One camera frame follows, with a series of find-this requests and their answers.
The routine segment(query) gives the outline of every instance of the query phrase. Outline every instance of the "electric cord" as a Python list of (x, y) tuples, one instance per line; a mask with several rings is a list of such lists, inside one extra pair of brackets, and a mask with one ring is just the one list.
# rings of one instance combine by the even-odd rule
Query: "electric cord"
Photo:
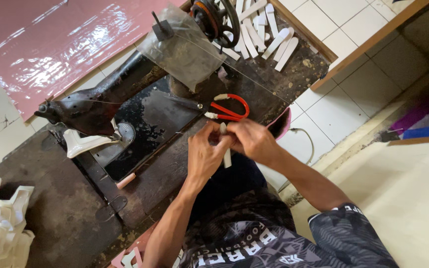
[[(310, 154), (310, 158), (309, 158), (309, 160), (306, 162), (306, 165), (308, 165), (311, 161), (312, 161), (312, 159), (313, 159), (313, 157), (314, 157), (314, 142), (312, 141), (312, 138), (310, 137), (310, 135), (309, 135), (309, 133), (307, 133), (307, 131), (305, 130), (305, 129), (302, 129), (302, 128), (291, 128), (291, 129), (289, 129), (290, 131), (298, 131), (298, 130), (300, 130), (300, 131), (303, 131), (304, 133), (306, 133), (307, 134), (307, 137), (309, 138), (309, 140), (310, 140), (310, 144), (312, 145), (312, 154)], [(284, 188), (286, 188), (289, 184), (290, 184), (291, 182), (289, 181), (289, 180), (287, 180), (280, 188), (279, 188), (279, 190), (277, 191), (278, 193), (279, 192), (281, 192), (282, 190), (284, 190)]]

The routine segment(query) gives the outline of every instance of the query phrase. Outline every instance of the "wooden frame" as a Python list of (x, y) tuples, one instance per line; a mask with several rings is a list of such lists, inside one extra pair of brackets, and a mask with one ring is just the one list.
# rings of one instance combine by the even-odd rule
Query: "wooden frame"
[(338, 74), (342, 69), (347, 67), (347, 65), (351, 64), (354, 60), (360, 57), (363, 53), (369, 50), (372, 46), (377, 44), (380, 40), (394, 31), (397, 27), (402, 25), (403, 22), (408, 20), (411, 16), (415, 15), (418, 11), (423, 9), (427, 4), (429, 4), (429, 0), (415, 0), (412, 2), (407, 8), (405, 8), (400, 14), (396, 15), (391, 21), (389, 21), (384, 27), (382, 27), (378, 32), (376, 32), (372, 37), (370, 37), (367, 41), (365, 41), (362, 45), (360, 45), (354, 52), (352, 52), (349, 56), (343, 59), (337, 66), (335, 66), (332, 70), (330, 70), (327, 75), (313, 84), (310, 88), (311, 90), (316, 90), (322, 84), (324, 84), (327, 80)]

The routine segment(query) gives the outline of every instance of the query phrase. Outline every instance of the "pink fabric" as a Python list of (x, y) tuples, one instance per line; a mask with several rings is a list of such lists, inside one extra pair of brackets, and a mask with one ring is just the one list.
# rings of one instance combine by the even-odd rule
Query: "pink fabric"
[(284, 114), (284, 113), (289, 113), (287, 115), (286, 121), (284, 122), (284, 127), (282, 129), (281, 134), (279, 135), (279, 137), (275, 137), (276, 140), (279, 140), (280, 138), (284, 137), (284, 135), (289, 131), (290, 128), (290, 122), (291, 122), (291, 107), (287, 107), (274, 121), (272, 121), (271, 123), (269, 123), (269, 125), (267, 125), (266, 127), (269, 127), (270, 125), (274, 124), (277, 120), (279, 120), (279, 118)]
[(0, 0), (0, 85), (26, 121), (45, 99), (151, 30), (151, 11), (167, 2)]

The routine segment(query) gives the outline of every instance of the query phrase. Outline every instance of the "plastic bag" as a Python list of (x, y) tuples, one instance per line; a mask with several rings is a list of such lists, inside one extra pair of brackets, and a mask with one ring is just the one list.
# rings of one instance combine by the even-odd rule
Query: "plastic bag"
[(169, 3), (157, 17), (170, 23), (174, 37), (159, 42), (152, 30), (137, 50), (194, 92), (196, 84), (217, 70), (226, 56), (220, 55), (193, 18), (175, 5)]

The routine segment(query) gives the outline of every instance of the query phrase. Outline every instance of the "purple fabric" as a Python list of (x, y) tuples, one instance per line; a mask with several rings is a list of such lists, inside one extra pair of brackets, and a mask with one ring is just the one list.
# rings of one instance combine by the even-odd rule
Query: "purple fabric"
[(402, 119), (393, 123), (390, 126), (391, 130), (399, 129), (398, 131), (396, 131), (396, 133), (398, 133), (398, 135), (401, 135), (412, 125), (414, 125), (416, 122), (420, 121), (427, 114), (429, 114), (429, 95), (422, 96), (420, 98), (421, 98), (421, 103), (418, 106), (411, 109), (405, 116), (402, 117)]

